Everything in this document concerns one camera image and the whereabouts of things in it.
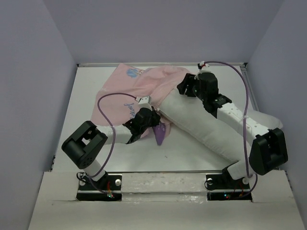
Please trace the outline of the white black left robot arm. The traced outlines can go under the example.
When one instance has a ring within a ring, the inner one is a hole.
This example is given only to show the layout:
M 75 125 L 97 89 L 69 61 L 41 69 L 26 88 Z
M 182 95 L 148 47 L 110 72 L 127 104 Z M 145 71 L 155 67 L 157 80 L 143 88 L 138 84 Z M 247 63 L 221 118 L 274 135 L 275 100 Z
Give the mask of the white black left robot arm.
M 134 143 L 148 128 L 159 125 L 160 119 L 153 108 L 141 108 L 134 118 L 120 126 L 97 127 L 85 121 L 63 142 L 61 149 L 87 174 L 93 188 L 101 189 L 106 185 L 106 164 L 101 165 L 96 157 L 102 147 L 110 144 L 112 152 L 116 143 Z

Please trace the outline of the white pillow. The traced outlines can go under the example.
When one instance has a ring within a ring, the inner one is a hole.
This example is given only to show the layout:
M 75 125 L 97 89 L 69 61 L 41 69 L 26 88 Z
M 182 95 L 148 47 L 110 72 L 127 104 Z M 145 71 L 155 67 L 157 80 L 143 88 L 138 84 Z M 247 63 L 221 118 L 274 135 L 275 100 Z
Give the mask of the white pillow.
M 219 156 L 230 162 L 244 160 L 243 137 L 205 111 L 198 98 L 172 90 L 159 109 L 170 122 Z

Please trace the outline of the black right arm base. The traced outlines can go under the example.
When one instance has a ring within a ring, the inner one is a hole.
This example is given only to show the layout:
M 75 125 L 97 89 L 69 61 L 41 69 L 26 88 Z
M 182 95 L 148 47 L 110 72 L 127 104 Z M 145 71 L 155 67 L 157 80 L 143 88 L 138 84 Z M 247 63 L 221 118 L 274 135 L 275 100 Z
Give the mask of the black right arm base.
M 207 174 L 204 187 L 208 191 L 208 201 L 252 201 L 249 183 L 244 184 L 243 178 L 234 180 L 228 167 L 222 169 L 218 174 Z

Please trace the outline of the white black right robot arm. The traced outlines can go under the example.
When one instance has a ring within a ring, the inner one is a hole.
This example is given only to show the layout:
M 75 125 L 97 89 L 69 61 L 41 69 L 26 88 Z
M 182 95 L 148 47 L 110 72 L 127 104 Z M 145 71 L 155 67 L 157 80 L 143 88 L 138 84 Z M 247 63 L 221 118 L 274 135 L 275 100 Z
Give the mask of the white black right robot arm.
M 204 109 L 243 137 L 244 159 L 223 170 L 221 183 L 231 188 L 244 177 L 265 175 L 288 161 L 286 141 L 281 129 L 270 129 L 247 117 L 226 96 L 219 93 L 218 79 L 208 71 L 187 73 L 177 86 L 187 97 L 197 97 Z

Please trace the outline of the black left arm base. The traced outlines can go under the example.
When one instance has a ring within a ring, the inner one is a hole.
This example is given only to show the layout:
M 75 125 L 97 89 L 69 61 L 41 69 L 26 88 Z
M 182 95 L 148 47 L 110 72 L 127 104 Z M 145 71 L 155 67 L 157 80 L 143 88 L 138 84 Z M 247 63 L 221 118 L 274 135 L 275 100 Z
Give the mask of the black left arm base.
M 114 202 L 122 200 L 122 174 L 109 173 L 107 177 L 94 181 L 84 172 L 76 173 L 79 180 L 76 199 L 78 201 Z

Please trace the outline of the pink printed pillowcase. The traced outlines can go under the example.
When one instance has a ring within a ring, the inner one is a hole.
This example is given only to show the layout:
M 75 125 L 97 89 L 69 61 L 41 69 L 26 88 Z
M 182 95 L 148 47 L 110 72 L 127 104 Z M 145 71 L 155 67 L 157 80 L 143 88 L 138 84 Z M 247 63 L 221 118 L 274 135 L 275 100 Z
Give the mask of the pink printed pillowcase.
M 149 95 L 150 105 L 159 108 L 188 72 L 168 65 L 142 70 L 119 64 L 96 95 L 91 121 L 97 127 L 126 123 L 140 109 L 137 97 Z

